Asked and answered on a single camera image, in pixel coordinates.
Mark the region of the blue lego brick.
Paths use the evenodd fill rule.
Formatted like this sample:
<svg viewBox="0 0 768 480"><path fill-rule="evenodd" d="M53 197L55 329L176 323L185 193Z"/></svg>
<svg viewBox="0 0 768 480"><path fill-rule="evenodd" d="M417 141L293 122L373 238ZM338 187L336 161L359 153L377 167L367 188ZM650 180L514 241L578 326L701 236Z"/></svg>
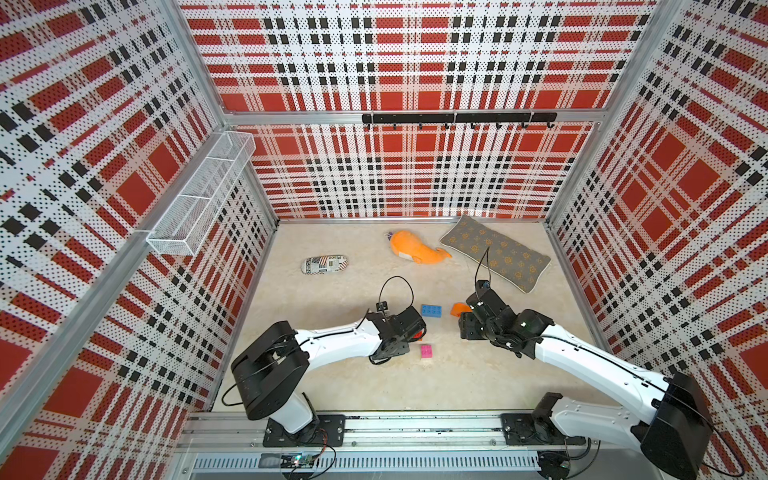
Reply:
<svg viewBox="0 0 768 480"><path fill-rule="evenodd" d="M422 304L420 308L420 313L423 317L441 318L442 307L439 305Z"/></svg>

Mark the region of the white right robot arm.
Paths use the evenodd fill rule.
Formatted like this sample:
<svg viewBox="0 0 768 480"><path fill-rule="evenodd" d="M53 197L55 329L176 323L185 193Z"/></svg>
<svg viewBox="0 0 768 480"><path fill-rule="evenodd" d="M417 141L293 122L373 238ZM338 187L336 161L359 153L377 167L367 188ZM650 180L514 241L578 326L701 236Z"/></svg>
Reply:
<svg viewBox="0 0 768 480"><path fill-rule="evenodd" d="M546 393L533 410L542 442L583 437L634 450L676 479L695 479L714 432L698 382L635 366L579 339L531 309L516 313L479 280L459 321L462 338L558 367L614 400L614 405Z"/></svg>

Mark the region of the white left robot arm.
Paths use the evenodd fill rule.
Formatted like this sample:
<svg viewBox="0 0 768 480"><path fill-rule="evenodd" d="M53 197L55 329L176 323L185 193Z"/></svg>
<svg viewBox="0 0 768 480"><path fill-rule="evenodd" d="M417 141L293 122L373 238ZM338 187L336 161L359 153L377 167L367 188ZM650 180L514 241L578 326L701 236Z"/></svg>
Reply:
<svg viewBox="0 0 768 480"><path fill-rule="evenodd" d="M330 364L365 357L373 365L407 354L427 326L412 306L398 314L366 312L350 324L295 329L287 321L271 325L231 364L236 403L248 419L268 419L283 432L307 442L319 429L319 416L297 388L305 374Z"/></svg>

